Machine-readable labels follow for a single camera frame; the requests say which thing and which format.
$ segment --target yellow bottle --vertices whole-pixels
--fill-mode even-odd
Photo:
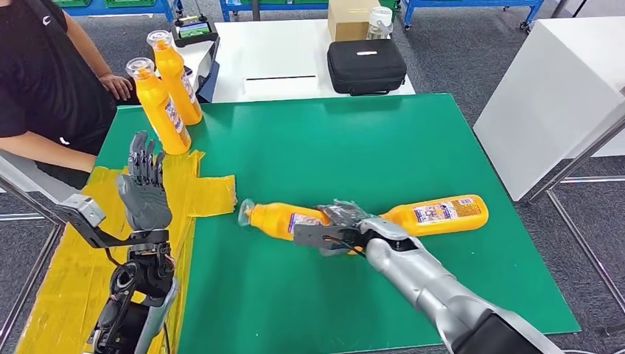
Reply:
[[[318,210],[284,203],[255,204],[252,200],[245,199],[239,210],[239,225],[252,225],[271,237],[289,241],[293,240],[293,227],[296,224],[328,223],[328,217]]]
[[[173,48],[172,34],[164,30],[154,31],[147,35],[147,42],[154,50],[156,67],[182,121],[185,125],[198,124],[202,120],[200,103],[184,72],[184,60]]]
[[[191,137],[165,84],[154,74],[154,62],[148,58],[135,58],[126,64],[126,72],[135,79],[136,92],[147,119],[161,140],[163,151],[180,155],[189,150]]]
[[[380,217],[400,225],[412,236],[477,229],[488,221],[486,204],[477,195],[399,205]]]

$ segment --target cardboard box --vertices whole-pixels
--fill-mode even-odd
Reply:
[[[328,29],[333,41],[366,39],[371,9],[378,0],[329,0]]]

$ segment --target bottle label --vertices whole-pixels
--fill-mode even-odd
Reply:
[[[324,223],[321,220],[314,218],[308,215],[302,214],[291,214],[291,219],[289,220],[289,233],[293,234],[293,227],[295,225],[323,225]]]
[[[473,198],[462,198],[413,209],[419,223],[435,223],[480,214],[480,207]]]
[[[191,103],[195,103],[195,92],[193,91],[193,85],[191,85],[191,80],[189,80],[189,76],[186,75],[186,72],[182,72],[182,85],[186,90],[186,94],[189,95],[191,99]]]
[[[182,123],[180,114],[178,114],[178,111],[176,111],[174,102],[172,101],[171,97],[169,102],[167,102],[167,104],[165,105],[165,111],[167,112],[167,116],[170,118],[170,122],[173,124],[174,129],[176,129],[176,133],[178,133],[178,136],[180,137],[180,139],[182,139],[182,142],[185,145],[188,145],[191,142],[191,136],[189,135],[189,132],[184,124]]]
[[[182,123],[182,119],[180,119],[180,114],[176,111],[174,102],[170,97],[169,102],[165,105],[165,111],[167,112],[167,116],[170,118],[170,122],[174,125],[176,132],[180,134],[180,132],[184,128],[184,124]]]

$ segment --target hand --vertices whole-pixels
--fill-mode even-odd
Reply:
[[[126,101],[130,98],[130,92],[133,90],[130,81],[113,74],[104,74],[98,78],[106,91],[112,93],[115,100]]]
[[[124,202],[126,218],[133,230],[164,229],[172,222],[163,188],[163,158],[153,160],[154,141],[145,146],[147,133],[139,131],[133,137],[128,157],[128,175],[116,177],[119,197]]]

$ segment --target yellow mat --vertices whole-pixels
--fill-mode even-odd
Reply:
[[[198,178],[203,153],[194,151],[182,156],[167,156],[163,162],[164,186],[172,210],[169,226],[175,276],[180,291],[167,317],[172,353],[180,338],[186,297],[195,217],[226,214],[234,211],[236,195],[234,176]],[[132,231],[117,194],[115,176],[118,170],[96,167],[81,192],[95,199],[105,212],[100,227],[109,234],[125,239]],[[112,249],[120,262],[127,247]],[[81,353],[108,297],[108,283],[115,266],[103,249],[91,248],[67,226],[55,252],[46,279],[41,285],[27,325],[21,335],[17,353]],[[162,354],[164,336],[153,341],[150,354]]]

